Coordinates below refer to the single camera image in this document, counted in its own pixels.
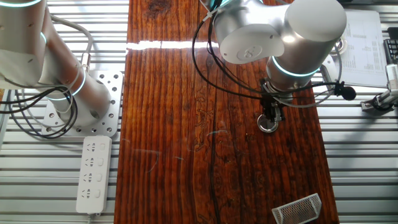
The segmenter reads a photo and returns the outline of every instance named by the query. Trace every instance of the wood grain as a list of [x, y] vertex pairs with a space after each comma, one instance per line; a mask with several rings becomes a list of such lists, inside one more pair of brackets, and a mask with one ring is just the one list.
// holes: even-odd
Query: wood grain
[[[114, 222], [275, 223], [272, 208], [318, 193], [315, 222], [338, 223], [316, 108], [285, 108], [279, 129], [262, 133], [258, 101], [195, 72], [189, 42], [205, 15], [196, 0], [130, 0]], [[206, 48], [197, 60], [212, 82], [249, 94]], [[251, 86], [266, 75], [266, 60], [228, 67]]]

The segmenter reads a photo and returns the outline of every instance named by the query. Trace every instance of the electrical outlet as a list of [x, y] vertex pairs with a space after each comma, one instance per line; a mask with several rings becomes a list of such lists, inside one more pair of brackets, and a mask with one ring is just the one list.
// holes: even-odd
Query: electrical outlet
[[106, 206], [112, 140], [107, 136], [85, 138], [81, 155], [76, 211], [101, 213]]

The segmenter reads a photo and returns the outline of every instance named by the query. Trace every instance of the black microphone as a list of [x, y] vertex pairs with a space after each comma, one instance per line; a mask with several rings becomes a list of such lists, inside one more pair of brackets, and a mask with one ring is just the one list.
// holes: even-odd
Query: black microphone
[[344, 100], [353, 100], [356, 97], [356, 92], [353, 87], [344, 86], [344, 82], [341, 82], [337, 83], [335, 86], [335, 95], [341, 95]]
[[356, 92], [353, 87], [345, 86], [341, 89], [340, 95], [344, 98], [344, 100], [353, 100], [356, 97]]

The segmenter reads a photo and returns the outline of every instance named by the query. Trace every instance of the metal basket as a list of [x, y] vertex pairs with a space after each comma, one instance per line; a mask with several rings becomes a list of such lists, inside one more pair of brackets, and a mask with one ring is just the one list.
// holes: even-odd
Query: metal basket
[[273, 208], [278, 224], [301, 224], [319, 217], [322, 202], [318, 194], [313, 194], [287, 205]]

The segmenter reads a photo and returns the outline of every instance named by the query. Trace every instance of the metal mounting plate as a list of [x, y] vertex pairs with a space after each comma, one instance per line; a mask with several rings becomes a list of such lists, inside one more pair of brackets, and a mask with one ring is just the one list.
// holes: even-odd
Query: metal mounting plate
[[[90, 76], [102, 82], [111, 95], [111, 103], [108, 112], [97, 123], [85, 127], [73, 127], [66, 136], [114, 136], [118, 130], [118, 119], [123, 87], [123, 74], [115, 71], [90, 71]], [[58, 117], [53, 104], [48, 101], [44, 115], [44, 124], [56, 125], [64, 122]], [[51, 134], [60, 128], [47, 129], [42, 127], [43, 134]]]

